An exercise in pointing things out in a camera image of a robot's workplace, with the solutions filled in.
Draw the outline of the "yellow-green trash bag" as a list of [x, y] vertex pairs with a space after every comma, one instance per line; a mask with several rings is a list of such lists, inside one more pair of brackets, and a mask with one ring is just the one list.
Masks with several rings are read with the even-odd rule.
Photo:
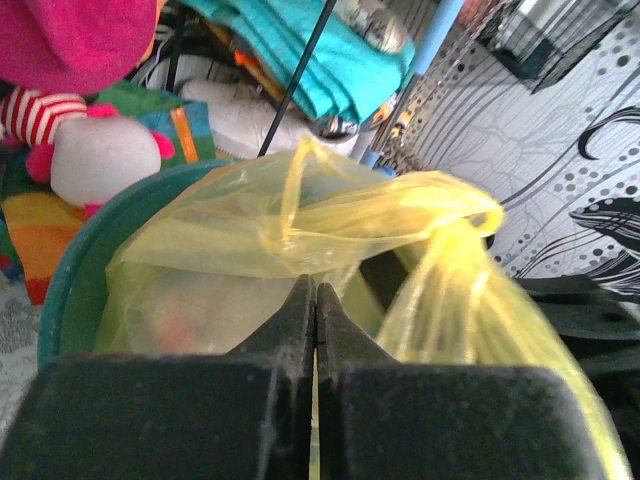
[[344, 291], [361, 263], [405, 250], [411, 266], [375, 340], [403, 362], [540, 366], [578, 398], [608, 479], [630, 463], [605, 405], [525, 290], [488, 254], [503, 222], [488, 194], [440, 171], [389, 179], [311, 139], [211, 171], [116, 250], [95, 348], [223, 352], [246, 316], [208, 320], [204, 298], [234, 277], [272, 299], [311, 275]]

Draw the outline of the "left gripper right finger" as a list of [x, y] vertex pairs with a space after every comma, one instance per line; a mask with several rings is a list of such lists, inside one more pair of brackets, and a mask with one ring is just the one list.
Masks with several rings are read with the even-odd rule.
[[324, 479], [601, 479], [574, 392], [539, 367], [404, 364], [318, 289]]

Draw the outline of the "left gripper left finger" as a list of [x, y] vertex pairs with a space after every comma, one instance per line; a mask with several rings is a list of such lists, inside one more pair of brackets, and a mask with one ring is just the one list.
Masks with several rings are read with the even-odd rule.
[[35, 377], [5, 479], [305, 479], [316, 286], [224, 355], [74, 355]]

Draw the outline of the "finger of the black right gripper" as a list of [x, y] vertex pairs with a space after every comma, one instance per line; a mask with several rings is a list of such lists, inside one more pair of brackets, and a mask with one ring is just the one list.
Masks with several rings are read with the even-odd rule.
[[[376, 313], [360, 326], [372, 337], [409, 273], [398, 253], [385, 252], [360, 266]], [[546, 315], [587, 376], [596, 380], [639, 378], [639, 321], [614, 294], [585, 275], [517, 281]]]

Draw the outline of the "teal plastic trash bin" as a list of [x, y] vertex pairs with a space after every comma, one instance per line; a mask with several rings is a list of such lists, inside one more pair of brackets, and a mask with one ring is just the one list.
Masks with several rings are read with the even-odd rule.
[[157, 211], [229, 159], [162, 170], [128, 187], [94, 214], [69, 244], [41, 312], [38, 367], [59, 355], [90, 353], [108, 298], [106, 266], [117, 248]]

